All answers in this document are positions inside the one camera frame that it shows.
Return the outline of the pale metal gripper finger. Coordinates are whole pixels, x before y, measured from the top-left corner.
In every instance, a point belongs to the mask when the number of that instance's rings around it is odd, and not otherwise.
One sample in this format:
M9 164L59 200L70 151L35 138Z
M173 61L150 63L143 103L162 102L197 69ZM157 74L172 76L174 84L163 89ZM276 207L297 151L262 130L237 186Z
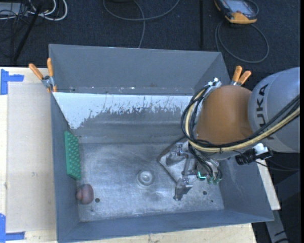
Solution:
M183 196L193 188L193 184L190 182L189 177L179 178L175 186L175 194L173 199L176 201L182 200Z
M183 142L176 142L175 145L165 150L165 152L158 157L158 162L166 167L180 163L185 159L185 151L183 150L183 146Z

